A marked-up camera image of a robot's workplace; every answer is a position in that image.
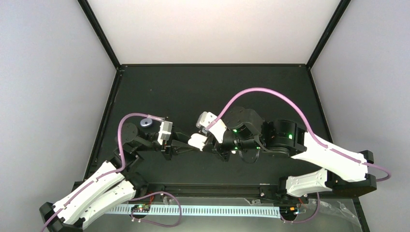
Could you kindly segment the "white earbud charging case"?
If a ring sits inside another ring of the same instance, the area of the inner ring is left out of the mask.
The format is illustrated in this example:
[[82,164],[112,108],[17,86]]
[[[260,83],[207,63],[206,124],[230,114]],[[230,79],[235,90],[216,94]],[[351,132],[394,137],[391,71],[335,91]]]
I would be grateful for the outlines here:
[[207,136],[199,134],[199,133],[194,133],[191,135],[190,139],[188,140],[188,145],[195,147],[199,149],[200,151],[203,151],[206,141],[207,141]]

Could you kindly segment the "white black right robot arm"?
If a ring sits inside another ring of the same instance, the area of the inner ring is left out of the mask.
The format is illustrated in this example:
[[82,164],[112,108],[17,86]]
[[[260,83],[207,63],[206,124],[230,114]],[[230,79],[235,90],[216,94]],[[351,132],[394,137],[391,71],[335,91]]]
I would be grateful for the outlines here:
[[375,176],[368,172],[368,165],[374,162],[372,152],[350,152],[328,144],[293,121],[266,121],[252,109],[236,107],[223,119],[203,113],[197,127],[203,131],[199,149],[223,161],[233,152],[256,150],[319,166],[317,171],[280,179],[275,194],[283,203],[310,193],[331,191],[355,198],[377,189]]

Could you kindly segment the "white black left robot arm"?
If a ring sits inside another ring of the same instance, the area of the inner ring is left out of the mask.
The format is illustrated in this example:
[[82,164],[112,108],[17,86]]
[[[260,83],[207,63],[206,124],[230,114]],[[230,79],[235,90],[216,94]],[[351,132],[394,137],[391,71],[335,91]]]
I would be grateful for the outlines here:
[[133,123],[121,123],[118,148],[87,180],[61,200],[40,207],[42,231],[82,232],[92,222],[121,203],[154,198],[148,182],[136,171],[144,161],[140,151],[159,151],[167,160],[180,151],[195,151],[189,137],[162,121],[158,132],[145,133]]

